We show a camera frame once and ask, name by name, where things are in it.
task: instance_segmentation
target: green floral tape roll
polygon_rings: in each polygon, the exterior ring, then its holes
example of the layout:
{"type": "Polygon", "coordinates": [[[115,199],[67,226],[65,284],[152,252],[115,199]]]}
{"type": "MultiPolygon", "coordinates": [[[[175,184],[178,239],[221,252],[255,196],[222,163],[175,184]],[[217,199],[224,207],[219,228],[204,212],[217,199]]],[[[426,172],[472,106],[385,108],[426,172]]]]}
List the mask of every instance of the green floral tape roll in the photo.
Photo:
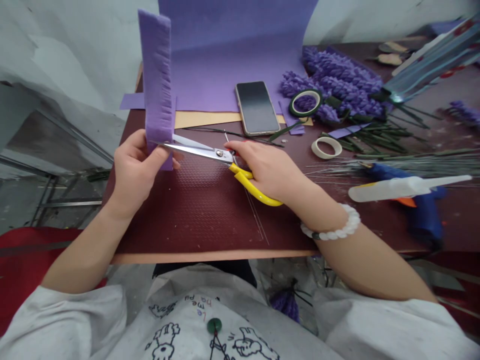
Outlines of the green floral tape roll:
{"type": "Polygon", "coordinates": [[[288,106],[288,111],[290,114],[297,118],[305,118],[312,114],[315,114],[319,109],[320,105],[323,103],[322,94],[315,89],[306,89],[297,93],[294,97],[291,98],[290,105],[288,106]],[[300,111],[295,108],[295,101],[303,96],[311,96],[315,99],[315,106],[308,111],[300,111]]]}

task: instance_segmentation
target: blue glue gun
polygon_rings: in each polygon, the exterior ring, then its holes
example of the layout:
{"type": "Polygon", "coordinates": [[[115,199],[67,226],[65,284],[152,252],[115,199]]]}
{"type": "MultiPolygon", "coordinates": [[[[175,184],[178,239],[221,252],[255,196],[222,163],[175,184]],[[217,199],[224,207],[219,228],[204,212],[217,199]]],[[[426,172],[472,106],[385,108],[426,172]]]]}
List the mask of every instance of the blue glue gun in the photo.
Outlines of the blue glue gun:
{"type": "MultiPolygon", "coordinates": [[[[409,172],[382,163],[360,162],[360,164],[376,181],[414,176],[409,172]]],[[[435,200],[442,199],[446,194],[447,190],[443,186],[438,186],[432,188],[429,194],[415,196],[413,201],[416,207],[406,207],[408,232],[415,239],[429,245],[432,251],[440,250],[443,247],[442,221],[435,206],[435,200]]]]}

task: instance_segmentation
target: white wall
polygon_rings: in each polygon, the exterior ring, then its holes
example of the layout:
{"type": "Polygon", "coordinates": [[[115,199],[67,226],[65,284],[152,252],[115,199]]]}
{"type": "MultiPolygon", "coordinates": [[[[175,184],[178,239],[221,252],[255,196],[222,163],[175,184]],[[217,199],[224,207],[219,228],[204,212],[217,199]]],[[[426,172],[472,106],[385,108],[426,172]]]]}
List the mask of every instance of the white wall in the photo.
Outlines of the white wall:
{"type": "MultiPolygon", "coordinates": [[[[57,103],[113,154],[128,115],[119,104],[134,91],[141,61],[138,8],[158,11],[155,0],[3,1],[0,80],[22,83],[57,103]]],[[[389,40],[477,11],[477,0],[320,0],[304,42],[389,40]]]]}
{"type": "Polygon", "coordinates": [[[319,0],[304,43],[354,43],[404,37],[421,26],[472,16],[478,0],[319,0]]]}

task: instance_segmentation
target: smartphone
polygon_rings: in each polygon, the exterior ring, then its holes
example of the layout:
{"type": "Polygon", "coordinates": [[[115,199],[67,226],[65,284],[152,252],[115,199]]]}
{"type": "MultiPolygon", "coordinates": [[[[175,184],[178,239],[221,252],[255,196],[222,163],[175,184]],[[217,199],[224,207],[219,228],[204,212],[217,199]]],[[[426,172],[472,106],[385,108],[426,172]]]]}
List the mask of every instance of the smartphone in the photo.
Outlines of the smartphone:
{"type": "Polygon", "coordinates": [[[280,130],[272,100],[263,81],[238,83],[235,94],[247,135],[268,135],[280,130]]]}

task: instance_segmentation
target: yellow scissors handle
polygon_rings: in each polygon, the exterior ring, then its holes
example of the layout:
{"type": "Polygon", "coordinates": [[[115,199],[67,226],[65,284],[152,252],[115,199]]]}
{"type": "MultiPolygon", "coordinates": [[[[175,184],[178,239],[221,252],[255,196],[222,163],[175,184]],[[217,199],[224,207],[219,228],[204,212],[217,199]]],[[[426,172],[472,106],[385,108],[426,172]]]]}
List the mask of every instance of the yellow scissors handle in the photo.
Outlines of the yellow scissors handle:
{"type": "Polygon", "coordinates": [[[229,169],[235,174],[235,179],[237,179],[240,184],[242,184],[245,189],[253,195],[254,198],[258,199],[262,203],[268,206],[280,206],[283,205],[283,202],[278,200],[272,199],[265,194],[263,194],[260,190],[258,190],[255,185],[253,185],[249,179],[253,179],[254,176],[250,171],[243,170],[239,168],[234,163],[231,164],[229,169]]]}

